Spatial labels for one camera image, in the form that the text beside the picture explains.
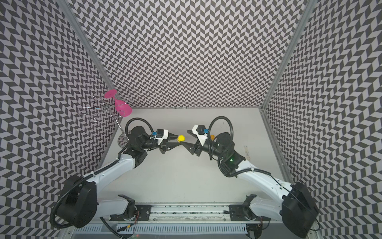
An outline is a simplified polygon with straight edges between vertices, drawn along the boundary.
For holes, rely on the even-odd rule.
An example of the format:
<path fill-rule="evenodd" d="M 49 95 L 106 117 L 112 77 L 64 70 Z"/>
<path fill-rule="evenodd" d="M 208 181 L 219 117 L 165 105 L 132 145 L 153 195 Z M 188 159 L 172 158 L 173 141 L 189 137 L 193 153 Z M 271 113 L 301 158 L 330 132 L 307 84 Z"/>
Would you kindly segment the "yellow jar lid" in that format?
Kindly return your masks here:
<path fill-rule="evenodd" d="M 177 142 L 184 142 L 185 141 L 185 136 L 184 135 L 179 135 L 177 138 Z"/>

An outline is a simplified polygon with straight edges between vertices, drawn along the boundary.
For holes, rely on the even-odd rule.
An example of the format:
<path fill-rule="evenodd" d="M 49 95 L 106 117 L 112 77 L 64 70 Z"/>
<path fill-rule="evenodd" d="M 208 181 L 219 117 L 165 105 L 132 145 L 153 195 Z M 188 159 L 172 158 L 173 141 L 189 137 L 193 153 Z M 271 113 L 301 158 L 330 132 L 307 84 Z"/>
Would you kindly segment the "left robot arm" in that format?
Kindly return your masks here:
<path fill-rule="evenodd" d="M 126 172 L 138 167 L 147 152 L 158 148 L 162 153 L 169 151 L 185 140 L 166 129 L 154 131 L 143 118 L 132 118 L 125 126 L 128 143 L 112 163 L 84 176 L 72 176 L 64 183 L 57 203 L 50 213 L 49 222 L 56 229 L 71 226 L 82 228 L 93 218 L 119 215 L 125 220 L 137 220 L 135 200 L 119 194 L 114 200 L 101 200 L 99 193 L 111 182 Z"/>

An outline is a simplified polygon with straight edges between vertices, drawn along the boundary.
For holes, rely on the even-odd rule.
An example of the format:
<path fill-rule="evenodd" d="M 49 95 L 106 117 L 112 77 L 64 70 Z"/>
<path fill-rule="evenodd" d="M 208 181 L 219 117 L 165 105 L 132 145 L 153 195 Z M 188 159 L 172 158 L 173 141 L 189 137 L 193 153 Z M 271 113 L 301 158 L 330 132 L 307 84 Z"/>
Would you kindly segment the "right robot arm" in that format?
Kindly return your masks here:
<path fill-rule="evenodd" d="M 319 210 L 303 183 L 294 184 L 275 178 L 270 172 L 259 169 L 235 150 L 234 128 L 225 116 L 218 116 L 209 127 L 195 125 L 188 134 L 196 143 L 188 143 L 180 135 L 177 141 L 192 155 L 208 153 L 210 160 L 216 160 L 219 171 L 227 178 L 237 177 L 254 184 L 270 199 L 256 195 L 249 196 L 243 203 L 247 219 L 260 217 L 283 222 L 290 232 L 299 238 L 306 238 L 319 225 Z"/>

